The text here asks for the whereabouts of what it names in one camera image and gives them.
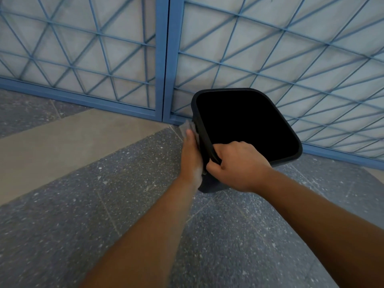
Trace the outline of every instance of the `black trash bin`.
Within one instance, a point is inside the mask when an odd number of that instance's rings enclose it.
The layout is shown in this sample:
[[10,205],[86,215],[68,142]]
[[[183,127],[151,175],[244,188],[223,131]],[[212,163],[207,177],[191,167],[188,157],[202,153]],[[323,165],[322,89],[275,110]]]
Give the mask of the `black trash bin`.
[[255,89],[201,90],[193,96],[191,108],[204,163],[199,187],[203,193],[228,188],[205,169],[209,159],[221,164],[213,144],[245,141],[272,167],[295,160],[303,152],[299,138],[273,102]]

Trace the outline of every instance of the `blue metal frame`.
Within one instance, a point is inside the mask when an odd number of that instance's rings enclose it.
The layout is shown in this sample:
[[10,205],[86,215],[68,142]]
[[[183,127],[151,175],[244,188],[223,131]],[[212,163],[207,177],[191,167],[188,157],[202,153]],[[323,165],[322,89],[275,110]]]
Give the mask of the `blue metal frame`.
[[[105,34],[103,32],[103,30],[106,29],[108,27],[108,25],[111,24],[117,18],[117,16],[133,0],[126,0],[122,4],[122,6],[111,16],[111,18],[108,19],[108,21],[102,27],[98,26],[98,22],[97,22],[96,15],[94,12],[92,0],[88,0],[89,6],[90,6],[90,9],[92,12],[93,21],[95,24],[96,31],[91,31],[91,30],[79,28],[76,26],[71,26],[68,24],[61,24],[61,23],[54,21],[54,17],[56,15],[56,13],[60,9],[61,5],[65,2],[65,0],[60,0],[59,4],[55,8],[55,10],[51,16],[48,16],[41,0],[37,0],[37,1],[40,4],[41,9],[43,10],[43,13],[45,15],[45,19],[37,18],[34,16],[29,16],[26,14],[20,14],[20,13],[16,13],[16,12],[7,11],[7,10],[2,9],[1,4],[0,4],[0,17],[4,20],[4,22],[7,24],[8,28],[12,31],[15,38],[21,44],[21,46],[23,47],[23,49],[26,52],[26,56],[21,55],[21,54],[12,53],[12,52],[5,51],[5,50],[0,50],[0,53],[10,54],[13,56],[19,56],[19,57],[24,57],[24,58],[28,59],[26,65],[23,68],[19,77],[15,76],[13,74],[13,72],[10,70],[10,68],[2,60],[0,60],[0,62],[7,68],[7,70],[14,77],[13,79],[9,78],[9,77],[0,77],[0,88],[4,88],[4,89],[10,90],[10,91],[18,91],[18,92],[23,92],[26,94],[32,94],[32,95],[57,99],[57,100],[65,101],[65,102],[77,103],[77,104],[81,104],[81,105],[85,105],[85,106],[90,106],[90,107],[95,107],[95,108],[99,108],[99,109],[103,109],[103,110],[108,110],[108,111],[115,111],[115,112],[119,112],[119,113],[129,114],[129,115],[138,116],[138,117],[147,118],[147,119],[152,119],[152,120],[156,120],[156,121],[162,121],[169,0],[156,0],[156,36],[153,35],[153,36],[149,36],[149,37],[146,37],[146,34],[145,34],[145,22],[144,22],[145,10],[144,10],[144,6],[143,6],[144,0],[141,0],[141,2],[142,2],[142,17],[143,17],[142,18],[142,20],[143,20],[142,26],[143,26],[144,42],[120,38],[117,36]],[[42,21],[42,22],[46,23],[46,26],[45,26],[43,32],[41,33],[41,36],[38,39],[38,42],[37,42],[35,48],[33,49],[32,53],[28,52],[28,50],[23,45],[20,38],[17,36],[17,34],[15,33],[15,31],[13,30],[11,25],[8,23],[4,14],[20,16],[20,17],[24,17],[24,18],[28,18],[28,19],[32,19],[32,20],[38,20],[38,21]],[[71,62],[67,53],[65,52],[63,44],[61,43],[61,41],[60,41],[60,39],[56,33],[54,25],[65,27],[65,28],[70,28],[70,29],[74,29],[74,30],[79,30],[82,32],[92,33],[92,34],[94,34],[94,37],[89,41],[89,43],[86,45],[86,47],[83,49],[83,51],[81,51],[81,53]],[[46,33],[46,30],[49,27],[53,31],[53,33],[56,37],[56,40],[58,41],[60,48],[63,51],[63,54],[64,54],[68,64],[60,64],[57,62],[52,62],[49,60],[39,59],[39,58],[35,57],[36,50],[38,49],[38,47],[41,43],[41,40],[42,40],[44,34]],[[138,46],[131,54],[129,54],[129,56],[127,56],[125,59],[123,59],[120,62],[120,64],[118,64],[114,69],[111,69],[109,66],[109,63],[108,63],[108,59],[106,57],[106,52],[105,52],[103,40],[101,37],[114,38],[114,39],[126,41],[128,43],[134,43],[134,44],[137,44]],[[156,37],[156,46],[149,44],[149,42],[155,37]],[[92,71],[89,69],[84,69],[84,68],[76,66],[76,64],[79,62],[79,60],[84,56],[84,54],[94,44],[94,42],[97,42],[97,41],[100,43],[100,46],[101,46],[101,49],[103,52],[103,57],[104,57],[104,61],[106,63],[106,68],[107,68],[107,72],[108,72],[107,74],[104,72]],[[156,51],[156,53],[155,53],[155,57],[156,57],[156,60],[155,60],[155,63],[156,63],[155,77],[148,77],[148,75],[147,75],[147,59],[146,59],[147,47],[155,48],[155,51]],[[114,75],[114,73],[125,62],[127,62],[129,59],[131,59],[134,56],[134,54],[137,53],[141,48],[144,48],[145,81],[138,81],[135,79],[128,79],[125,77],[120,77],[120,76]],[[46,62],[46,63],[50,63],[50,64],[54,64],[54,65],[59,65],[59,66],[64,66],[67,69],[61,75],[61,77],[56,82],[54,82],[52,84],[51,81],[49,81],[49,79],[45,76],[44,72],[39,67],[39,65],[37,63],[38,61]],[[24,76],[24,74],[25,74],[25,72],[26,72],[26,70],[27,70],[27,68],[31,62],[33,62],[36,65],[36,67],[39,69],[39,71],[41,72],[43,77],[46,79],[46,82],[50,87],[34,85],[33,83],[23,81],[23,76]],[[101,74],[104,76],[104,78],[101,79],[101,81],[99,81],[91,89],[89,89],[89,91],[86,91],[84,89],[79,77],[78,77],[76,70],[91,72],[91,73],[95,73],[95,74]],[[75,75],[75,77],[76,77],[76,79],[77,79],[77,81],[81,87],[82,93],[73,93],[73,92],[68,92],[68,91],[62,90],[62,89],[55,89],[57,87],[57,85],[60,83],[60,81],[66,76],[66,74],[69,71],[72,71],[74,73],[74,75]],[[115,86],[114,86],[114,80],[113,80],[114,77],[118,78],[118,79],[127,80],[127,81],[137,82],[140,84],[137,87],[135,87],[134,89],[127,92],[125,95],[118,97],[118,95],[116,93]],[[96,96],[90,96],[91,92],[108,78],[111,82],[111,86],[112,86],[116,101],[110,101],[110,100],[106,100],[106,99],[99,98]],[[155,103],[154,109],[151,109],[149,106],[148,88],[150,85],[155,86],[156,103]],[[139,89],[142,86],[146,87],[147,107],[129,105],[129,104],[120,102],[124,97],[128,96],[129,94],[131,94],[132,92],[134,92],[135,90]]]
[[[294,30],[291,30],[290,27],[293,26],[294,24],[297,24],[299,22],[304,21],[306,18],[310,17],[311,15],[313,15],[313,14],[315,14],[317,12],[319,12],[319,11],[329,7],[329,6],[332,6],[333,4],[336,4],[340,0],[332,0],[332,1],[328,2],[327,4],[324,4],[321,7],[319,7],[317,9],[313,10],[312,12],[306,14],[305,16],[303,16],[301,18],[298,18],[295,21],[293,21],[294,17],[296,16],[296,14],[300,10],[301,6],[305,2],[305,0],[301,0],[298,8],[295,10],[295,13],[290,18],[290,21],[287,23],[287,25],[285,27],[281,27],[281,26],[277,26],[277,25],[274,25],[274,24],[270,24],[270,23],[264,22],[262,20],[258,20],[258,19],[246,16],[246,15],[243,14],[244,11],[246,11],[250,7],[256,5],[259,1],[260,0],[255,0],[251,4],[249,4],[247,6],[244,6],[244,4],[246,3],[246,0],[243,0],[243,3],[242,3],[242,6],[241,6],[240,10],[238,12],[232,12],[232,11],[224,10],[224,9],[221,9],[221,8],[216,8],[216,7],[213,7],[213,6],[209,6],[209,5],[206,5],[206,4],[201,4],[201,3],[198,3],[198,2],[195,2],[195,1],[190,1],[190,0],[170,0],[169,32],[168,32],[169,43],[168,43],[168,47],[167,47],[167,67],[166,67],[167,72],[166,72],[166,84],[165,84],[165,90],[164,90],[163,121],[168,122],[168,123],[173,123],[173,124],[181,124],[182,122],[185,121],[186,118],[190,118],[190,117],[185,117],[183,114],[178,113],[180,110],[184,109],[185,107],[188,107],[190,104],[186,104],[184,106],[181,106],[178,109],[172,109],[172,99],[173,99],[174,91],[178,90],[178,91],[183,91],[183,92],[186,92],[186,93],[189,93],[189,94],[194,94],[194,92],[191,92],[191,91],[189,91],[187,89],[184,89],[183,85],[185,85],[186,83],[190,82],[191,80],[193,80],[194,78],[198,77],[199,75],[203,74],[204,72],[207,72],[207,71],[211,70],[212,68],[218,66],[218,70],[216,72],[214,81],[213,81],[212,86],[211,86],[213,88],[214,85],[215,85],[216,78],[218,76],[218,72],[220,70],[220,67],[221,66],[226,66],[226,67],[229,67],[229,68],[233,68],[233,69],[237,69],[237,70],[246,72],[248,74],[246,74],[244,77],[242,77],[240,79],[237,79],[236,81],[233,81],[233,82],[229,83],[225,87],[229,87],[229,86],[233,85],[234,83],[239,82],[241,80],[244,80],[246,78],[254,77],[253,82],[250,84],[250,87],[252,87],[255,79],[258,76],[262,76],[262,77],[266,77],[266,78],[269,78],[269,79],[272,79],[272,80],[283,82],[283,84],[281,86],[278,86],[278,87],[276,87],[274,89],[271,89],[271,90],[267,91],[266,94],[269,93],[269,92],[275,91],[277,89],[280,89],[282,87],[289,86],[288,90],[285,91],[283,96],[276,103],[279,108],[281,108],[283,106],[286,106],[286,105],[289,105],[289,104],[294,104],[294,103],[297,103],[297,102],[300,102],[300,101],[303,101],[303,100],[306,100],[306,99],[310,99],[312,97],[319,96],[318,101],[316,101],[316,103],[313,106],[311,106],[310,109],[306,110],[303,115],[301,115],[299,117],[293,117],[293,116],[285,115],[286,119],[288,120],[288,122],[290,122],[291,125],[294,125],[297,121],[309,122],[309,123],[315,125],[314,127],[298,131],[298,133],[300,133],[300,132],[305,132],[305,131],[309,131],[309,130],[315,130],[315,134],[311,135],[308,139],[306,139],[306,143],[303,144],[303,151],[304,152],[307,152],[307,153],[310,153],[310,154],[321,155],[321,156],[329,157],[329,158],[332,158],[332,159],[344,160],[344,161],[347,161],[347,162],[352,162],[352,163],[355,163],[355,164],[361,164],[361,165],[365,165],[365,166],[369,166],[369,167],[373,167],[373,168],[377,168],[377,169],[384,169],[384,162],[379,160],[379,159],[384,159],[384,153],[376,156],[377,159],[375,159],[375,158],[366,158],[366,157],[362,157],[361,156],[361,155],[363,155],[365,152],[367,152],[369,150],[379,150],[379,149],[383,149],[384,150],[384,148],[382,148],[382,147],[366,149],[366,147],[368,147],[370,145],[374,146],[373,144],[375,144],[376,142],[384,141],[384,137],[371,137],[369,135],[364,135],[363,134],[363,131],[372,130],[372,129],[379,129],[379,128],[383,127],[383,126],[371,126],[371,125],[377,123],[378,121],[380,121],[381,119],[384,118],[384,108],[381,107],[381,106],[378,106],[375,103],[372,103],[372,101],[374,99],[378,99],[378,98],[384,97],[383,94],[380,94],[380,92],[382,90],[384,90],[384,87],[382,89],[376,91],[375,93],[371,94],[369,97],[367,97],[365,99],[361,99],[361,100],[352,99],[352,98],[349,98],[349,97],[344,97],[344,96],[338,95],[337,92],[334,92],[334,91],[339,90],[339,89],[344,89],[344,88],[347,88],[347,87],[351,87],[351,86],[354,86],[354,85],[357,85],[357,84],[361,84],[361,83],[364,83],[364,82],[369,82],[369,81],[372,81],[372,80],[384,77],[384,74],[379,74],[379,75],[377,75],[375,77],[367,78],[367,79],[364,79],[364,80],[359,81],[359,82],[353,82],[353,83],[350,83],[350,84],[345,84],[345,82],[347,82],[349,77],[351,77],[355,72],[357,72],[360,68],[362,68],[370,60],[374,60],[374,61],[378,61],[378,62],[384,63],[384,60],[381,60],[380,58],[377,58],[377,56],[379,54],[384,53],[384,46],[380,50],[378,50],[376,53],[368,56],[367,54],[359,53],[359,52],[356,52],[354,50],[351,50],[351,49],[348,49],[348,48],[344,48],[344,47],[339,46],[339,45],[336,44],[337,41],[340,41],[340,40],[342,40],[344,38],[347,38],[348,36],[351,36],[351,35],[353,35],[355,33],[358,33],[358,32],[360,32],[362,30],[365,30],[365,29],[367,29],[367,28],[369,28],[369,27],[371,27],[371,26],[373,26],[375,24],[383,22],[384,18],[380,18],[378,20],[372,21],[371,23],[365,24],[365,25],[361,26],[360,28],[352,30],[349,33],[343,35],[344,29],[347,28],[347,26],[351,23],[351,21],[361,12],[361,10],[370,1],[370,0],[366,0],[360,6],[360,8],[356,11],[356,13],[354,13],[354,15],[346,22],[346,24],[343,26],[343,28],[330,41],[322,41],[322,40],[319,40],[317,38],[313,38],[311,36],[307,36],[305,34],[301,34],[299,32],[295,32]],[[203,35],[201,35],[200,37],[198,37],[195,40],[191,41],[189,44],[187,44],[182,49],[180,49],[179,48],[180,47],[180,37],[181,37],[183,12],[184,12],[185,4],[189,4],[190,6],[198,6],[198,7],[201,7],[201,8],[211,9],[211,10],[215,10],[215,11],[218,11],[218,12],[221,12],[221,13],[226,13],[226,14],[229,14],[230,17],[228,17],[222,23],[218,24],[217,26],[212,28],[210,31],[204,33]],[[237,25],[237,22],[238,22],[239,18],[244,18],[244,19],[253,21],[255,23],[258,23],[258,24],[263,24],[263,25],[265,25],[267,27],[276,29],[276,31],[268,34],[267,36],[265,36],[265,37],[255,41],[255,42],[245,46],[244,48],[241,48],[238,51],[236,51],[236,52],[230,54],[229,56],[227,56],[227,48],[228,48],[228,45],[230,43],[230,40],[232,38],[233,32],[234,32],[234,30],[236,28],[236,25]],[[202,39],[206,38],[211,33],[213,33],[217,29],[221,28],[222,26],[228,24],[229,22],[231,22],[233,20],[235,20],[234,27],[233,27],[232,33],[231,33],[231,35],[229,37],[229,40],[228,40],[227,46],[225,48],[224,54],[223,54],[223,56],[222,56],[222,58],[221,58],[221,60],[219,62],[211,60],[211,59],[208,59],[208,58],[204,58],[204,57],[201,57],[201,56],[197,56],[197,55],[194,55],[194,54],[190,54],[190,53],[186,52],[189,48],[191,48],[192,46],[197,44],[199,41],[201,41]],[[309,50],[306,50],[305,52],[302,52],[302,53],[299,53],[299,54],[295,54],[294,56],[287,57],[285,59],[282,59],[282,60],[280,60],[278,62],[274,62],[274,63],[269,64],[268,66],[266,66],[269,58],[271,57],[272,53],[274,52],[274,50],[276,49],[278,43],[280,42],[281,38],[283,37],[283,35],[286,32],[291,33],[291,34],[296,35],[296,36],[299,36],[301,38],[307,39],[307,40],[315,41],[317,43],[320,43],[321,45],[314,46],[313,48],[310,48]],[[260,43],[260,42],[262,42],[262,41],[264,41],[264,40],[266,40],[268,38],[271,38],[272,36],[275,36],[277,34],[280,35],[279,39],[277,40],[277,42],[275,43],[275,45],[271,49],[271,52],[268,54],[268,57],[263,62],[262,67],[258,71],[249,71],[249,70],[245,70],[245,69],[242,69],[242,68],[239,68],[239,67],[236,67],[236,66],[232,66],[232,65],[226,64],[226,61],[228,59],[230,59],[231,57],[233,57],[233,56],[243,52],[244,50],[250,48],[251,46],[254,46],[257,43]],[[355,60],[349,61],[349,62],[345,62],[344,64],[341,64],[341,65],[338,65],[338,66],[334,66],[334,67],[332,67],[330,69],[321,70],[319,72],[315,72],[314,74],[305,76],[306,72],[308,72],[308,70],[311,68],[311,66],[313,66],[313,64],[320,58],[320,56],[326,51],[327,48],[335,48],[335,49],[338,49],[338,50],[341,50],[341,51],[344,51],[344,52],[347,52],[347,53],[353,53],[353,54],[357,55],[358,58],[356,58]],[[269,76],[269,75],[266,75],[266,74],[263,73],[263,71],[265,71],[265,70],[267,70],[267,69],[269,69],[271,67],[277,66],[277,65],[279,65],[279,64],[281,64],[283,62],[287,62],[287,61],[289,61],[291,59],[294,59],[296,57],[302,56],[304,54],[310,53],[310,52],[318,50],[318,49],[322,49],[321,52],[310,63],[310,65],[305,69],[305,71],[300,75],[300,77],[298,77],[294,81],[286,81],[286,80],[283,80],[283,79],[280,79],[280,78],[276,78],[276,77],[272,77],[272,76]],[[202,60],[202,61],[211,62],[212,65],[207,67],[206,69],[196,73],[194,76],[189,77],[185,81],[180,82],[178,85],[175,85],[176,74],[177,74],[177,61],[178,61],[179,55],[181,55],[181,54],[182,55],[186,55],[186,56],[190,56],[190,57],[194,57],[194,58],[197,58],[197,59]],[[332,89],[329,89],[327,91],[320,91],[319,89],[315,89],[313,87],[304,86],[304,85],[300,84],[301,81],[309,79],[310,77],[315,77],[315,76],[318,76],[320,74],[324,74],[326,72],[335,70],[337,68],[348,66],[350,64],[355,64],[355,63],[356,63],[357,68],[351,74],[349,74],[347,78],[343,79],[343,81],[341,81],[336,87],[333,87]],[[301,99],[297,99],[297,100],[292,101],[292,102],[281,104],[281,100],[283,99],[284,96],[289,94],[289,91],[292,89],[293,86],[298,86],[298,87],[302,87],[302,88],[305,88],[305,89],[309,89],[309,90],[315,91],[316,93],[313,94],[313,95],[310,95],[308,97],[305,97],[305,98],[301,98]],[[343,104],[343,105],[331,107],[329,109],[325,109],[325,110],[322,110],[322,111],[317,111],[315,113],[309,113],[309,111],[311,109],[313,109],[319,102],[321,102],[327,96],[333,96],[333,97],[337,97],[337,98],[343,99],[343,100],[346,101],[346,103]],[[310,120],[306,119],[307,116],[312,116],[314,114],[318,114],[318,113],[322,113],[322,112],[326,112],[326,111],[342,108],[342,107],[349,106],[349,105],[351,106],[351,108],[349,110],[345,111],[343,114],[338,116],[336,119],[334,119],[329,124],[321,124],[321,123],[313,122],[313,121],[310,121]],[[342,117],[347,115],[349,112],[351,112],[353,109],[355,109],[359,105],[368,106],[368,107],[374,109],[375,111],[372,111],[372,113],[367,114],[367,115],[360,115],[358,117],[342,119]],[[378,119],[376,119],[375,121],[371,122],[370,124],[362,127],[361,129],[359,129],[357,131],[354,131],[354,132],[352,132],[352,131],[348,132],[348,131],[345,131],[345,130],[340,129],[340,128],[337,127],[337,124],[341,123],[341,122],[352,121],[352,120],[355,120],[355,119],[359,119],[359,118],[363,118],[363,117],[369,117],[369,116],[375,116],[375,115],[379,116]],[[340,134],[329,135],[329,136],[322,137],[322,138],[316,138],[315,137],[316,134],[318,134],[319,132],[321,132],[322,130],[324,130],[326,128],[330,128],[330,129],[334,129],[334,130],[339,130]],[[340,144],[340,142],[342,142],[343,140],[347,139],[348,137],[350,137],[352,135],[358,135],[358,136],[360,136],[362,138],[362,140],[360,140],[358,142],[348,143],[348,144]],[[308,143],[312,143],[312,142],[315,142],[315,141],[319,141],[319,140],[323,140],[323,139],[327,139],[327,138],[331,138],[331,137],[340,137],[340,140],[335,142],[335,143],[333,143],[328,148],[324,148],[324,147],[308,144]],[[366,144],[364,146],[359,147],[358,149],[354,150],[352,153],[341,152],[341,151],[338,151],[336,149],[329,149],[329,148],[341,147],[341,146],[346,146],[346,145],[361,144],[361,143],[365,143],[365,142],[366,142]]]

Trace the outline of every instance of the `beige floor tile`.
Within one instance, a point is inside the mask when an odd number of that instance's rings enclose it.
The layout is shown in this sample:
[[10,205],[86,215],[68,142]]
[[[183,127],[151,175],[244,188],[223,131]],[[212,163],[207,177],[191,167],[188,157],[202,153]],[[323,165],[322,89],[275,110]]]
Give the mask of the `beige floor tile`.
[[377,170],[377,169],[370,169],[363,167],[365,170],[367,170],[369,173],[371,173],[372,176],[376,177],[380,182],[384,184],[384,171]]
[[168,126],[91,109],[0,139],[0,204]]

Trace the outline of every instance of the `person's right hand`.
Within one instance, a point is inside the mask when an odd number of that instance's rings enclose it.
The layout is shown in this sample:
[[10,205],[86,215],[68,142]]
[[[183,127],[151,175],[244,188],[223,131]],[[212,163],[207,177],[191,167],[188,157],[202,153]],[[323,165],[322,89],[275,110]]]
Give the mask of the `person's right hand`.
[[238,191],[258,193],[267,174],[273,170],[267,159],[244,141],[214,144],[214,149],[222,163],[218,165],[209,160],[207,171]]

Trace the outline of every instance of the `human arm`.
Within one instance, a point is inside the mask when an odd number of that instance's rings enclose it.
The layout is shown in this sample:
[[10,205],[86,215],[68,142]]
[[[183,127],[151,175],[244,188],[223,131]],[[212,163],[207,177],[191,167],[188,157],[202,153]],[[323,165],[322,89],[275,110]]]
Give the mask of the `human arm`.
[[195,136],[187,130],[180,175],[106,252],[80,287],[165,287],[201,173]]
[[266,199],[304,240],[340,287],[382,287],[384,230],[273,170],[250,144],[214,148],[207,170],[232,188]]

